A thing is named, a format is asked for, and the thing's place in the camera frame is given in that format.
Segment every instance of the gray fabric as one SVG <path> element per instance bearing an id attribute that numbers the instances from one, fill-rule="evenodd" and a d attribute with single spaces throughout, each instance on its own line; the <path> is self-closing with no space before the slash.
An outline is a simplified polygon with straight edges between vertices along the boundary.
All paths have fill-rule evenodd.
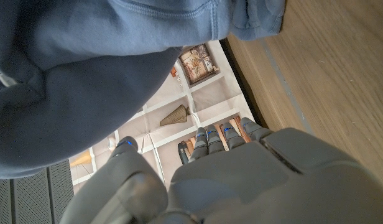
<path id="1" fill-rule="evenodd" d="M 278 33 L 283 0 L 0 1 L 0 178 L 97 143 L 157 91 L 178 46 Z"/>

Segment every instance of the framed picture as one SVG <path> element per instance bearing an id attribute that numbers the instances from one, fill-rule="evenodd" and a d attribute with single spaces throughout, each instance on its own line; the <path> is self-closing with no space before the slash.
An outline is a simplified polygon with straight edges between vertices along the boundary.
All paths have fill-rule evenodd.
<path id="1" fill-rule="evenodd" d="M 189 85 L 192 85 L 215 72 L 215 66 L 205 44 L 197 45 L 180 56 Z"/>

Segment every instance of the vent grille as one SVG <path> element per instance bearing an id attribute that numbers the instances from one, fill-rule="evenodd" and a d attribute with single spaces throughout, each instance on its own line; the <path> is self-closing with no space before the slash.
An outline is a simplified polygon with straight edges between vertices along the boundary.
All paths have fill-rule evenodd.
<path id="1" fill-rule="evenodd" d="M 48 171 L 52 185 L 53 216 L 55 223 L 59 223 L 74 196 L 72 174 L 68 160 L 52 165 Z"/>
<path id="2" fill-rule="evenodd" d="M 12 223 L 9 180 L 0 180 L 0 218 L 1 224 Z"/>
<path id="3" fill-rule="evenodd" d="M 14 180 L 16 222 L 52 223 L 47 171 Z"/>

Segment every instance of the wooden floor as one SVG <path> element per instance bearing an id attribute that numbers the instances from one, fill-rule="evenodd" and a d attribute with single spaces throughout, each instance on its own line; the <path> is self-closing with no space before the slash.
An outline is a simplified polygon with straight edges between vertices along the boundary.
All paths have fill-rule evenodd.
<path id="1" fill-rule="evenodd" d="M 228 40 L 270 129 L 312 133 L 383 183 L 383 1 L 287 1 L 278 36 Z"/>

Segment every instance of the robotic hand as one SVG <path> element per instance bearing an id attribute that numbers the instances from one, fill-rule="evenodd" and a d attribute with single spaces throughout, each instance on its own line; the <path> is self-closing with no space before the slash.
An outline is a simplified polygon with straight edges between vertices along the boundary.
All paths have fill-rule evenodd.
<path id="1" fill-rule="evenodd" d="M 168 192 L 124 138 L 61 223 L 383 223 L 383 187 L 347 154 L 296 129 L 241 124 L 252 142 L 226 123 L 229 151 L 215 127 L 199 128 Z"/>

